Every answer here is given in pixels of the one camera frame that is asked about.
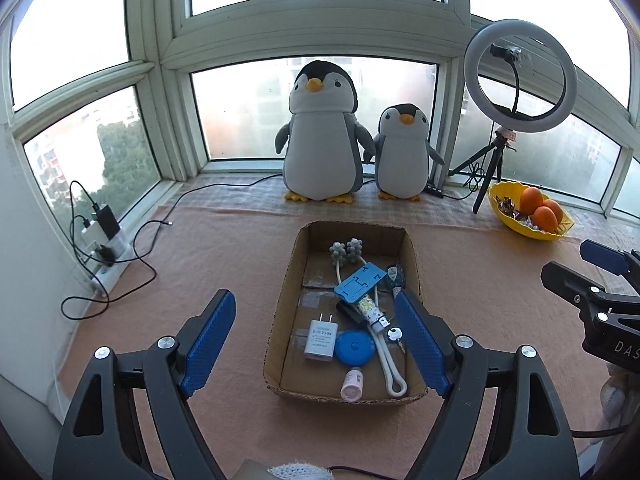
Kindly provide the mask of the white gloved hand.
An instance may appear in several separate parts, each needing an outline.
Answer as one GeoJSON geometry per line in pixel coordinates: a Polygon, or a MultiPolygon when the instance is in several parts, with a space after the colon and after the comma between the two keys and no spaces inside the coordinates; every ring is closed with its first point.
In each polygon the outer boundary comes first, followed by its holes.
{"type": "Polygon", "coordinates": [[[631,423],[639,408],[639,375],[608,363],[608,380],[600,392],[602,424],[613,429],[631,423]]]}

